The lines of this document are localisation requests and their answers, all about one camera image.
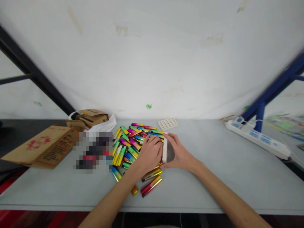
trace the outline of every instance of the white table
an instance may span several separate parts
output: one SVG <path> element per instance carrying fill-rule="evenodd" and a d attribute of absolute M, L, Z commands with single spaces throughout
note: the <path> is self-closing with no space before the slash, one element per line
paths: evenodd
<path fill-rule="evenodd" d="M 120 119 L 118 127 L 157 120 Z M 184 146 L 260 214 L 304 215 L 304 182 L 279 159 L 225 128 L 218 120 L 178 120 Z M 80 174 L 73 169 L 81 150 L 72 151 L 55 169 L 30 168 L 0 195 L 0 210 L 90 211 L 116 184 L 105 170 Z M 166 169 L 163 181 L 142 198 L 129 194 L 123 212 L 222 213 L 214 198 L 191 173 Z"/>

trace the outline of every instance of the left hand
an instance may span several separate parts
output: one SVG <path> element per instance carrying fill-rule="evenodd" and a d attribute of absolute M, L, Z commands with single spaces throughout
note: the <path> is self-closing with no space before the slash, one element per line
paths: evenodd
<path fill-rule="evenodd" d="M 143 146 L 133 166 L 138 166 L 144 176 L 153 170 L 162 158 L 164 144 L 157 136 L 148 135 L 143 142 Z"/>

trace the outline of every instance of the cardboard box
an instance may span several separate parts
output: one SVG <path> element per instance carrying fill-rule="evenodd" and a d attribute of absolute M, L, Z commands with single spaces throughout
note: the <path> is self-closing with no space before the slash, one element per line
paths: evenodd
<path fill-rule="evenodd" d="M 86 128 L 86 125 L 81 120 L 65 120 L 64 121 L 68 127 L 77 127 L 80 129 L 80 131 L 84 131 Z"/>
<path fill-rule="evenodd" d="M 79 141 L 77 127 L 52 125 L 1 159 L 38 168 L 55 168 Z"/>
<path fill-rule="evenodd" d="M 76 119 L 83 121 L 90 128 L 92 126 L 107 122 L 109 120 L 108 114 L 96 109 L 85 109 L 80 110 L 79 112 L 83 113 L 83 115 L 78 115 Z"/>

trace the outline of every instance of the power strip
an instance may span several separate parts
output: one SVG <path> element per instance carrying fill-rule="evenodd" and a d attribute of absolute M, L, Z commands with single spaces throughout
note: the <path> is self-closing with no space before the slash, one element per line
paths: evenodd
<path fill-rule="evenodd" d="M 228 122 L 226 122 L 226 128 L 252 141 L 253 143 L 259 145 L 260 147 L 263 147 L 265 150 L 269 151 L 275 156 L 281 159 L 288 160 L 288 157 L 290 157 L 291 152 L 285 144 L 276 141 L 266 135 L 263 135 L 262 133 L 255 131 L 253 129 L 250 130 L 248 133 L 246 131 L 244 132 L 241 129 L 246 125 L 242 125 L 241 124 L 242 121 L 236 121 L 236 120 L 235 121 L 229 120 Z"/>

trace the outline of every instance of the blue shelf post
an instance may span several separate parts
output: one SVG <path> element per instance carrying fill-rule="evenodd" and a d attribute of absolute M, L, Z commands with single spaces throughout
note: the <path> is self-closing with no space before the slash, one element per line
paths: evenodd
<path fill-rule="evenodd" d="M 256 119 L 257 120 L 263 120 L 264 119 L 264 111 L 265 111 L 265 103 L 261 103 L 260 107 L 258 108 L 256 112 Z M 262 121 L 256 122 L 256 127 L 254 128 L 256 131 L 261 132 L 262 131 Z"/>
<path fill-rule="evenodd" d="M 295 60 L 274 80 L 274 82 L 253 102 L 250 108 L 242 116 L 245 121 L 251 120 L 255 115 L 256 119 L 263 120 L 265 106 L 277 95 L 286 89 L 295 80 L 304 81 L 301 76 L 304 72 L 304 50 Z M 256 123 L 256 131 L 261 132 L 262 121 Z"/>

